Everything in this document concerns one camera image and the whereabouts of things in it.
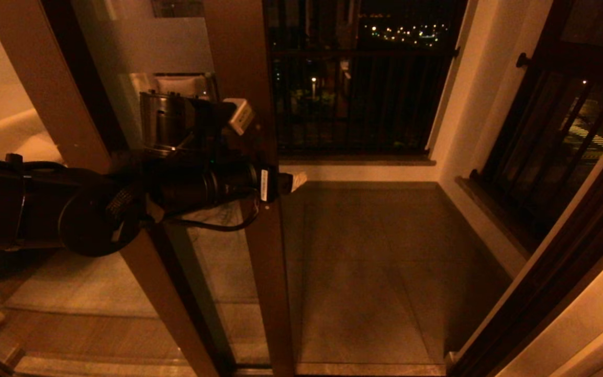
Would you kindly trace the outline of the brown framed sliding glass door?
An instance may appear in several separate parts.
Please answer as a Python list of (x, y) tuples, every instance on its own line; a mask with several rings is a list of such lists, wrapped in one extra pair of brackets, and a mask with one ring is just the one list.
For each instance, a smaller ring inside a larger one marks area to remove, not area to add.
[[(139, 93), (161, 79), (210, 74), (213, 98), (244, 98), (254, 121), (230, 147), (276, 165), (263, 0), (71, 0), (122, 133), (141, 148)], [(165, 224), (173, 266), (183, 272), (198, 327), (219, 372), (295, 377), (279, 200), (245, 229), (219, 232)]]

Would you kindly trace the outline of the dark stone window sill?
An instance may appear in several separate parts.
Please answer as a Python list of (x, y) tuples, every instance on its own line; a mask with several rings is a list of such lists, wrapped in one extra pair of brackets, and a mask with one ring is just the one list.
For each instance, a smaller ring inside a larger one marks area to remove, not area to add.
[(427, 155), (418, 154), (361, 154), (361, 153), (294, 153), (278, 158), (280, 165), (404, 165), (433, 167), (437, 164)]
[(462, 178), (461, 176), (455, 177), (454, 180), (474, 204), (478, 205), (484, 215), (505, 234), (520, 255), (525, 259), (529, 259), (534, 254), (540, 244), (538, 238), (530, 234), (517, 216), (513, 215), (503, 203), (498, 201), (495, 195), (485, 189), (480, 181), (473, 178)]

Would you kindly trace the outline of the metal door floor track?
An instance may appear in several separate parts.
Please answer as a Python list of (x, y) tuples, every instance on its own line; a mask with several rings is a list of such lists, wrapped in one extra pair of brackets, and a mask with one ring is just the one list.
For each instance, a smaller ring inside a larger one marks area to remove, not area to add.
[[(26, 377), (201, 377), (187, 363), (85, 361), (50, 356), (25, 356), (14, 368)], [(446, 377), (443, 364), (423, 363), (298, 363), (302, 377)]]

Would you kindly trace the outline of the dark brown door jamb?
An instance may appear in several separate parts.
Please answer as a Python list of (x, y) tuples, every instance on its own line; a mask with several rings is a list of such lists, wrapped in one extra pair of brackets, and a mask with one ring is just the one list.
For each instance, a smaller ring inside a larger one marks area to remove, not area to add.
[(603, 167), (549, 235), (504, 303), (450, 367), (447, 377), (494, 377), (603, 268)]

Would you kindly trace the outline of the fixed brown door frame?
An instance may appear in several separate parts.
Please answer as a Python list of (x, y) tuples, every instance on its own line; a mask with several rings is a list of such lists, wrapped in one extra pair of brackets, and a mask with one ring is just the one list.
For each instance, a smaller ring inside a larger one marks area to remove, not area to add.
[[(69, 61), (62, 52), (42, 0), (0, 0), (0, 42), (27, 95), (69, 165), (105, 172), (111, 145), (125, 139), (112, 126), (104, 139)], [(174, 250), (161, 225), (142, 230), (122, 250), (146, 297), (198, 377), (219, 377), (216, 363), (186, 306)]]

